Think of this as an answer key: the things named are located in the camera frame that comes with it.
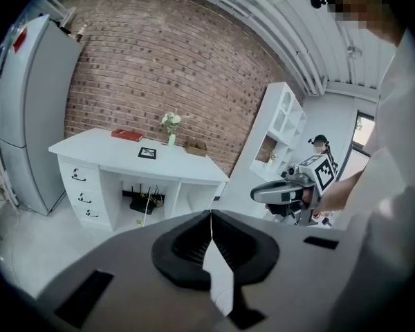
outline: desk drawer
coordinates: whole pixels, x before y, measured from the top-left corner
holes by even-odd
[[[92,192],[83,190],[81,187],[68,186],[66,187],[66,193],[68,194],[69,201],[72,205],[90,210],[97,210],[99,212],[106,212],[101,192]]]
[[[78,206],[74,206],[74,211],[80,221],[88,221],[91,223],[111,226],[106,212],[99,212],[97,210],[86,209],[85,207]]]
[[[59,161],[64,187],[80,186],[88,190],[100,190],[100,176],[97,169]]]

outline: gray refrigerator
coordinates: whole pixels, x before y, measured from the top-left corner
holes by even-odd
[[[47,15],[33,19],[26,38],[6,55],[0,79],[0,153],[19,204],[47,215],[64,193],[57,157],[64,114],[82,46]]]

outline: drawer handle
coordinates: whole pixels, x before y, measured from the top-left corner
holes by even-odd
[[[73,171],[74,172],[74,175],[72,175],[71,178],[73,180],[76,180],[76,181],[82,181],[82,182],[84,182],[86,180],[85,178],[83,178],[83,179],[77,178],[77,174],[76,174],[77,171],[78,171],[78,168],[75,168],[74,171]]]
[[[84,199],[83,199],[83,193],[80,193],[80,197],[79,197],[79,199],[78,199],[79,201],[81,201],[81,202],[83,202],[83,203],[92,203],[92,201],[85,201]]]
[[[89,210],[86,211],[86,215],[90,216],[91,218],[98,218],[98,215],[91,215],[91,212]]]

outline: window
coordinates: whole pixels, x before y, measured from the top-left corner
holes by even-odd
[[[337,175],[337,181],[342,181],[366,167],[369,161],[369,154],[363,151],[363,147],[374,130],[374,118],[363,113],[358,113],[353,130],[352,143],[347,152],[346,158]]]

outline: brick wall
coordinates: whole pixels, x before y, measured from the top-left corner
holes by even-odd
[[[66,107],[66,136],[94,127],[135,129],[166,141],[164,113],[186,116],[176,132],[206,141],[226,173],[236,163],[266,85],[304,94],[253,31],[204,0],[60,0],[69,28],[87,24]],[[267,158],[267,140],[259,157]]]

